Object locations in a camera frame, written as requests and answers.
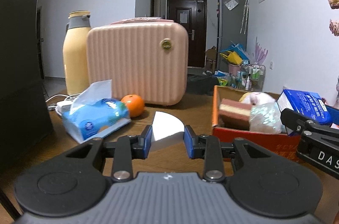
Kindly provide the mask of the blue small box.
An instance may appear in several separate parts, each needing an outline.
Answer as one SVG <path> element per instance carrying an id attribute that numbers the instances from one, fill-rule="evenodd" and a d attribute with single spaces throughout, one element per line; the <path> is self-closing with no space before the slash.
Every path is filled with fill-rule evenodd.
<path id="1" fill-rule="evenodd" d="M 330 127 L 333 124 L 333 119 L 318 93 L 284 89 L 276 102 L 280 112 L 288 108 L 320 125 Z"/>

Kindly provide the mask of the clear plastic bag bundle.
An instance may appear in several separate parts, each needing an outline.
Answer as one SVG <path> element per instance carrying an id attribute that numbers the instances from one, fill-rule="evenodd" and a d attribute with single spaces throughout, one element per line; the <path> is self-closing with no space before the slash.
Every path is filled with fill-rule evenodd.
<path id="1" fill-rule="evenodd" d="M 252 106 L 249 122 L 250 131 L 264 134 L 284 133 L 285 129 L 280 115 L 281 113 L 276 102 Z"/>

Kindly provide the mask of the pink yellow layered sponge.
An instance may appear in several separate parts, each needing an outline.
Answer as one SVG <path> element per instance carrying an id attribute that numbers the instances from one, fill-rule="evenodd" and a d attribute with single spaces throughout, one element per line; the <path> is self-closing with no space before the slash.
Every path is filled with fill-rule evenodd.
<path id="1" fill-rule="evenodd" d="M 251 109 L 252 105 L 250 104 L 231 99 L 222 99 L 218 114 L 225 127 L 248 131 Z"/>

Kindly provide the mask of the white round sponge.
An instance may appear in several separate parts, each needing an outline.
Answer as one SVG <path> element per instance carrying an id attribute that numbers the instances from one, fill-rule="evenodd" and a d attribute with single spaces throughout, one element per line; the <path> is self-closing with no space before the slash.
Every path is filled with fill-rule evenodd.
<path id="1" fill-rule="evenodd" d="M 164 149 L 183 141 L 184 123 L 174 115 L 157 111 L 152 123 L 150 151 Z"/>

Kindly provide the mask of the white yellow plush toy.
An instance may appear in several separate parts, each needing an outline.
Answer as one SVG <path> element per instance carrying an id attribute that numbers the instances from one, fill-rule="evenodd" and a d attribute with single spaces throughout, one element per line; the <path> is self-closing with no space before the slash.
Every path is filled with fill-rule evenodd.
<path id="1" fill-rule="evenodd" d="M 274 103 L 276 100 L 267 93 L 247 92 L 239 99 L 239 102 L 256 106 L 264 105 L 266 103 Z"/>

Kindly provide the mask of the red cardboard box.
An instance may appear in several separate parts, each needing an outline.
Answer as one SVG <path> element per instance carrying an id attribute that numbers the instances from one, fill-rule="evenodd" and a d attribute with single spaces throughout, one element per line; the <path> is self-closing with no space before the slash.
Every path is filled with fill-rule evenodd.
<path id="1" fill-rule="evenodd" d="M 245 91 L 226 86 L 215 86 L 212 105 L 212 135 L 222 142 L 231 142 L 234 138 L 245 138 L 255 144 L 275 152 L 289 160 L 302 163 L 303 160 L 296 155 L 300 135 L 289 136 L 285 133 L 266 134 L 257 131 L 235 129 L 233 125 L 223 123 L 219 118 L 219 105 L 223 99 L 238 101 Z"/>

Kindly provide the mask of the orange fruit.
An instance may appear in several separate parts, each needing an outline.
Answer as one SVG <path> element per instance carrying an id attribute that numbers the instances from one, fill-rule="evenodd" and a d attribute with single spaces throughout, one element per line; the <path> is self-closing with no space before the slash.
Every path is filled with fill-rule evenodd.
<path id="1" fill-rule="evenodd" d="M 130 118 L 140 116 L 145 107 L 144 100 L 136 94 L 128 94 L 121 99 L 129 111 Z"/>

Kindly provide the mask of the blue tissue pack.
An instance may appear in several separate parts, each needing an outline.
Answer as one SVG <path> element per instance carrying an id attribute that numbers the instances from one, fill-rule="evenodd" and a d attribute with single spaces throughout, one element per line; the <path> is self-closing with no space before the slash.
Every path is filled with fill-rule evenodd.
<path id="1" fill-rule="evenodd" d="M 112 80 L 92 83 L 61 114 L 67 133 L 79 144 L 105 138 L 131 122 L 123 102 L 112 97 Z"/>

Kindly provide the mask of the pink ribbed suitcase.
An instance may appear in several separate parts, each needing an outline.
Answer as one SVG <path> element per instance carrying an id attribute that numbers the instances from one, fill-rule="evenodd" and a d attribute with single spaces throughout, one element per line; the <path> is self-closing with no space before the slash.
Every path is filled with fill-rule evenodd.
<path id="1" fill-rule="evenodd" d="M 186 92 L 188 55 L 186 29 L 166 20 L 100 26 L 87 36 L 90 83 L 110 80 L 118 99 L 136 94 L 149 104 L 177 104 Z"/>

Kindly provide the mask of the black paper shopping bag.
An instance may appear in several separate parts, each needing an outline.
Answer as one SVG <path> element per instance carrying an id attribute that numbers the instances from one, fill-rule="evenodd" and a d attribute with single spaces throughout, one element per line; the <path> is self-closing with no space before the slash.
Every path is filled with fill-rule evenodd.
<path id="1" fill-rule="evenodd" d="M 39 73 L 37 0 L 1 0 L 1 170 L 53 126 Z"/>

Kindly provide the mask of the yellow thermos jug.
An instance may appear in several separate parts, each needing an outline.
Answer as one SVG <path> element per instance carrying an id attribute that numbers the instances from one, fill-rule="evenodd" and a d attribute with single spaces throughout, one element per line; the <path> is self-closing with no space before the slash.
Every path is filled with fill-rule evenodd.
<path id="1" fill-rule="evenodd" d="M 63 43 L 65 83 L 69 95 L 81 93 L 89 87 L 87 36 L 90 30 L 89 11 L 78 10 L 69 14 Z"/>

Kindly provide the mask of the grey refrigerator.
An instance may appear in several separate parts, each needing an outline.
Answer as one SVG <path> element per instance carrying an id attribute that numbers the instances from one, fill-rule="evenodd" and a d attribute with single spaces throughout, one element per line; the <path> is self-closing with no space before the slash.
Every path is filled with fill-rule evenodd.
<path id="1" fill-rule="evenodd" d="M 246 48 L 247 33 L 244 33 L 244 7 L 246 0 L 218 0 L 217 8 L 217 70 L 228 72 L 228 62 L 220 56 L 233 44 Z"/>

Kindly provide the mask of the dark entrance door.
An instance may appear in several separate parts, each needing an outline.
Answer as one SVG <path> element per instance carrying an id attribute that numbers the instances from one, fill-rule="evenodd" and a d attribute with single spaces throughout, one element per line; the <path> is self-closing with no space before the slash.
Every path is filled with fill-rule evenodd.
<path id="1" fill-rule="evenodd" d="M 189 67 L 204 67 L 207 0 L 167 0 L 167 18 L 183 26 L 189 36 Z"/>

